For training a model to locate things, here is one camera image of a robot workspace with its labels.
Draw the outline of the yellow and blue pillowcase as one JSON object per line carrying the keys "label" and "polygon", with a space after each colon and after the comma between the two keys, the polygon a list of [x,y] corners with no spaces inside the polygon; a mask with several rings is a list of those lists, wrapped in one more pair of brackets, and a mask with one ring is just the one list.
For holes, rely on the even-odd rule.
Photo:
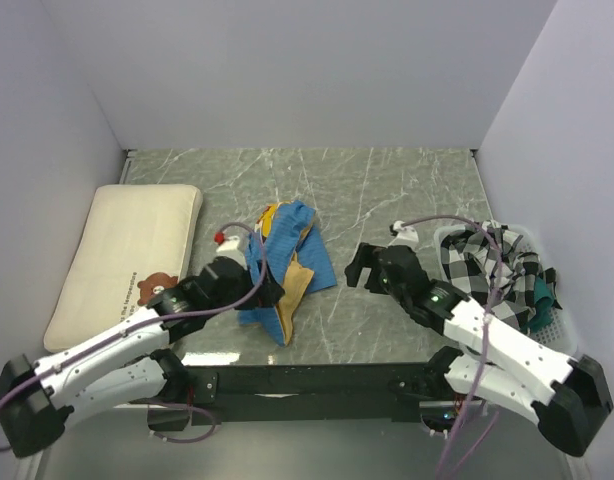
{"label": "yellow and blue pillowcase", "polygon": [[284,290],[270,307],[238,313],[242,325],[258,324],[279,346],[290,343],[293,317],[307,295],[337,285],[336,274],[316,222],[316,210],[299,200],[265,207],[245,257],[256,281],[258,262],[267,260],[268,273]]}

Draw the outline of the cream pillow with bear print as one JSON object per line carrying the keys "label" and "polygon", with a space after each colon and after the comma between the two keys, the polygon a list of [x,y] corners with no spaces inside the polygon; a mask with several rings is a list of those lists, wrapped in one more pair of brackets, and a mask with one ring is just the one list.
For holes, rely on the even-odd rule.
{"label": "cream pillow with bear print", "polygon": [[45,349],[59,352],[88,340],[185,277],[202,201],[191,185],[98,188]]}

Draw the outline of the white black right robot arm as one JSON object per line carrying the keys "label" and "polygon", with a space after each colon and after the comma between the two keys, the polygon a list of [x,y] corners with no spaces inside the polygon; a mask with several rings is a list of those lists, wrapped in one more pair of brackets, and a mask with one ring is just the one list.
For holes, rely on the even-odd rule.
{"label": "white black right robot arm", "polygon": [[468,395],[512,411],[537,426],[554,447],[583,456],[614,405],[601,364],[552,350],[485,314],[472,297],[432,280],[405,245],[361,244],[344,270],[348,286],[358,284],[391,296],[417,324],[457,342],[445,346],[411,381],[394,387],[421,401]]}

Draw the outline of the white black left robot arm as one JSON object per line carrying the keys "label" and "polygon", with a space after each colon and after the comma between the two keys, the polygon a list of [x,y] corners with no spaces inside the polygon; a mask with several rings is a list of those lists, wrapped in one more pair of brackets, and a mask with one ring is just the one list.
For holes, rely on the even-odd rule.
{"label": "white black left robot arm", "polygon": [[35,455],[68,427],[119,404],[180,399],[190,380],[170,345],[223,312],[271,307],[283,295],[266,262],[250,268],[217,256],[83,343],[36,361],[9,360],[0,374],[0,427],[8,441],[0,453]]}

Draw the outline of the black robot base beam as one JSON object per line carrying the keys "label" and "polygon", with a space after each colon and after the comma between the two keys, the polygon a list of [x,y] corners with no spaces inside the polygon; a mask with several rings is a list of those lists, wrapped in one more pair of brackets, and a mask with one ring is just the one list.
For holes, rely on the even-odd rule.
{"label": "black robot base beam", "polygon": [[420,420],[421,404],[451,405],[458,395],[424,363],[188,367],[155,397],[207,410],[220,423]]}

